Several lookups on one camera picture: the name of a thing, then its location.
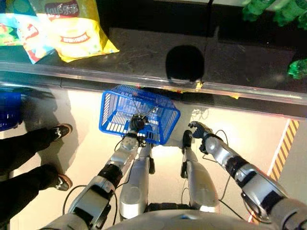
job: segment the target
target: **store shelf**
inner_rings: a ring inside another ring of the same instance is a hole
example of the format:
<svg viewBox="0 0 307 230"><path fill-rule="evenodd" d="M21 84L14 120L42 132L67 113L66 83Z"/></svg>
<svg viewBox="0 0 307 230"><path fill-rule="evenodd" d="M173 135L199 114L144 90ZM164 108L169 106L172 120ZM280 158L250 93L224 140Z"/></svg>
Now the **store shelf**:
<svg viewBox="0 0 307 230"><path fill-rule="evenodd" d="M286 74L307 34L295 24L279 28L272 12L244 23L240 7L214 5L208 24L201 4L154 2L126 11L124 4L101 4L102 26L119 53L71 63L54 53L32 65L22 47L0 47L0 77L20 72L307 105L306 80ZM204 57L204 72L196 81L166 74L169 51L182 45L196 47Z"/></svg>

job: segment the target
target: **plastic basket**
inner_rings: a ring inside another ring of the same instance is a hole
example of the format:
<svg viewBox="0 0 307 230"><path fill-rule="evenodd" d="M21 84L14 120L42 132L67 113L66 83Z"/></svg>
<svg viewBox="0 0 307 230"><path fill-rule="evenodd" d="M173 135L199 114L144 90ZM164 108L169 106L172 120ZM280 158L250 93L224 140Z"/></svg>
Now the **plastic basket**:
<svg viewBox="0 0 307 230"><path fill-rule="evenodd" d="M16 128L21 122L21 94L0 92L0 131Z"/></svg>
<svg viewBox="0 0 307 230"><path fill-rule="evenodd" d="M156 145L167 142L180 118L180 111L169 98L120 85L102 94L99 129L123 136L127 133L134 114L148 117L149 124L138 135Z"/></svg>

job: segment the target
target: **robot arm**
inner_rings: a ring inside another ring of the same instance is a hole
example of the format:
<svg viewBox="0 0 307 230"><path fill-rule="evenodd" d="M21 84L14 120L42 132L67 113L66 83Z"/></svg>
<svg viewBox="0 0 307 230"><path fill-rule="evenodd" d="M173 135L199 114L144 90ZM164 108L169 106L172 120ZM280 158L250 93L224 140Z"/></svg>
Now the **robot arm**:
<svg viewBox="0 0 307 230"><path fill-rule="evenodd" d="M201 138L200 151L211 154L242 189L242 198L260 218L269 218L279 229L307 228L307 206L288 198L285 190L255 165L243 159L202 123L191 122L194 138Z"/></svg>
<svg viewBox="0 0 307 230"><path fill-rule="evenodd" d="M116 150L104 168L75 198L65 214L42 229L61 230L99 230L102 229L111 209L109 201L121 178L127 172L136 157L138 147L144 145L144 139L137 136L144 128L147 117L134 115L130 128L120 147Z"/></svg>

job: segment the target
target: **sneaker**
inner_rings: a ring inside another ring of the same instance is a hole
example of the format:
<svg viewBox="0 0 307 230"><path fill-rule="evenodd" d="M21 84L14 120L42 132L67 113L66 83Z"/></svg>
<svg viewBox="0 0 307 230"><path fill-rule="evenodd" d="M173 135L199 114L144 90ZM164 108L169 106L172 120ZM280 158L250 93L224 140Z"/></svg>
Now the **sneaker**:
<svg viewBox="0 0 307 230"><path fill-rule="evenodd" d="M182 148L185 147L191 148L191 143L193 139L193 134L191 130L184 131L183 137L182 137Z"/></svg>
<svg viewBox="0 0 307 230"><path fill-rule="evenodd" d="M58 177L59 182L54 186L56 189L60 191L67 191L72 187L72 182L68 176L59 174Z"/></svg>
<svg viewBox="0 0 307 230"><path fill-rule="evenodd" d="M57 141L60 138L67 136L72 132L72 126L69 124L59 124L50 129L52 135L52 141Z"/></svg>

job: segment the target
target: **yellow black striped tape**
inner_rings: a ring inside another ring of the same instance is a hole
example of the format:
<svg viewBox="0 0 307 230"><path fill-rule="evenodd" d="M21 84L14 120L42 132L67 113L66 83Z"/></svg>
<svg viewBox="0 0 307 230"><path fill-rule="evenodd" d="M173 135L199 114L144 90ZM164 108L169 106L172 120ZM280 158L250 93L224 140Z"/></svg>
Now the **yellow black striped tape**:
<svg viewBox="0 0 307 230"><path fill-rule="evenodd" d="M275 159L275 163L273 165L272 172L270 174L270 177L273 180L277 181L282 173L283 166L286 163L286 160L288 158L289 151L290 151L290 148L293 143L298 127L299 127L299 121L290 120L287 131L285 133L282 144L280 146L279 152ZM252 222L255 224L259 223L256 219L254 219L251 216L248 219L249 219L249 222Z"/></svg>

